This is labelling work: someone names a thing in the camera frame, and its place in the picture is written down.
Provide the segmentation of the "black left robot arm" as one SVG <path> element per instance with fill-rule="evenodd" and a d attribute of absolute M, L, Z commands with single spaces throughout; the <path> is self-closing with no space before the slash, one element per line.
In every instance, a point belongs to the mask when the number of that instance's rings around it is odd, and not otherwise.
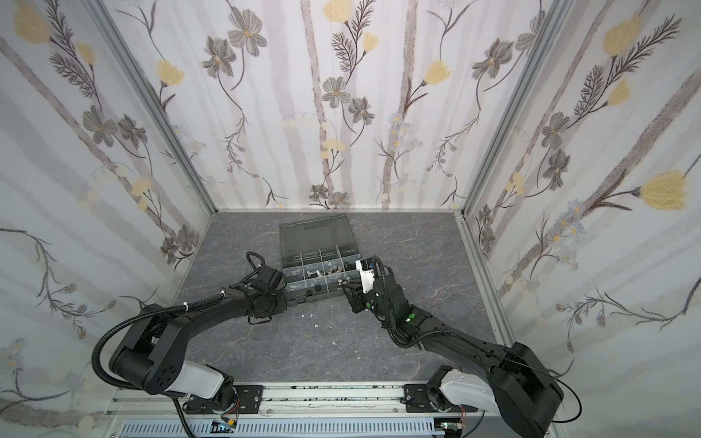
<path fill-rule="evenodd" d="M 286 275 L 255 252 L 246 253 L 246 260 L 252 272 L 213 297 L 171 307 L 149 305 L 108 330 L 91 354 L 96 376 L 118 389 L 171 399 L 188 395 L 206 410 L 234 410 L 240 400 L 234 379 L 185 356 L 190 341 L 226 321 L 265 324 L 286 310 Z"/>

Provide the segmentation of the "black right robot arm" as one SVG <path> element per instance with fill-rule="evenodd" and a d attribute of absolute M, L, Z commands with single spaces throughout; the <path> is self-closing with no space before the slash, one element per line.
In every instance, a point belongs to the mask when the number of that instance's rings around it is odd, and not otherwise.
<path fill-rule="evenodd" d="M 356 266 L 359 278 L 339 282 L 353 312 L 372 313 L 399 348 L 419 347 L 452 361 L 430 381 L 439 409 L 467 405 L 494 412 L 521 437 L 543 437 L 557 423 L 570 387 L 528 346 L 482 341 L 414 306 L 379 257 Z"/>

